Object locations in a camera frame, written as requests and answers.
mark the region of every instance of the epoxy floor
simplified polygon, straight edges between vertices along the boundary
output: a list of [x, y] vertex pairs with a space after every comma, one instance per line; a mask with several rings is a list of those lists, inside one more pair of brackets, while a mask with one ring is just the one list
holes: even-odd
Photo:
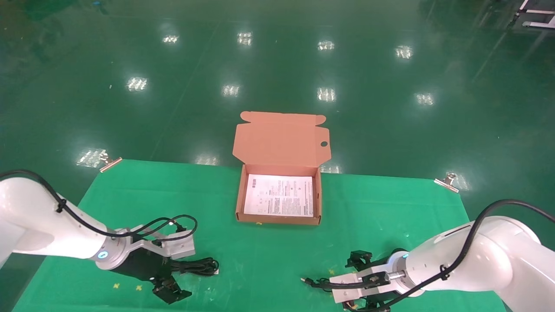
[[[518, 6], [0, 0], [0, 169], [35, 170], [78, 203], [98, 172], [83, 156], [95, 151], [238, 166], [241, 111], [324, 114], [325, 172], [454, 172], [470, 218], [501, 198], [555, 213], [555, 35], [521, 26], [543, 16], [507, 28]], [[544, 220], [499, 213], [555, 248]], [[0, 310], [40, 261], [10, 258]]]

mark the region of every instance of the green tabletop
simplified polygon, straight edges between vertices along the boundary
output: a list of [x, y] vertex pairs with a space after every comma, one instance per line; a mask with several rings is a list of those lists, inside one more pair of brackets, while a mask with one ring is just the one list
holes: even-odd
[[[14, 311], [341, 311], [329, 293], [299, 278], [350, 272], [344, 265], [352, 250], [377, 259], [468, 221], [459, 195], [431, 180], [323, 174], [319, 226], [239, 223], [239, 177], [240, 168], [124, 160], [99, 174], [79, 205], [110, 228], [195, 216], [196, 255], [190, 259], [212, 256], [220, 274], [177, 277], [191, 297], [167, 305], [151, 293], [150, 283], [102, 271], [89, 260], [47, 257]], [[392, 310], [504, 307], [494, 293], [427, 291]]]

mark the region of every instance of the box flap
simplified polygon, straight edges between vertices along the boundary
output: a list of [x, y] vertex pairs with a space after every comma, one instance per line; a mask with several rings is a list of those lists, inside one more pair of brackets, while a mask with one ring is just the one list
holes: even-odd
[[316, 168], [331, 159], [323, 115], [242, 112], [233, 155], [245, 164]]

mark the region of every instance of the open cardboard box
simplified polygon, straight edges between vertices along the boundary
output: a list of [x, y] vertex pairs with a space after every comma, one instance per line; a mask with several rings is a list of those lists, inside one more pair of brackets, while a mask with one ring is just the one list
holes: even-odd
[[[322, 218], [320, 165], [331, 159], [330, 132], [317, 127], [323, 115], [242, 112], [233, 155], [242, 161], [235, 215], [238, 221], [318, 225]], [[312, 217], [285, 217], [245, 213], [249, 174], [312, 177]]]

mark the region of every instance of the instruction sheet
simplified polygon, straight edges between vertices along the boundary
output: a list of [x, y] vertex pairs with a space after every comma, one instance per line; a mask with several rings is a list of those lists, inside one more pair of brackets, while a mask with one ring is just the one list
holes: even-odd
[[249, 174], [245, 214], [312, 217], [312, 177]]

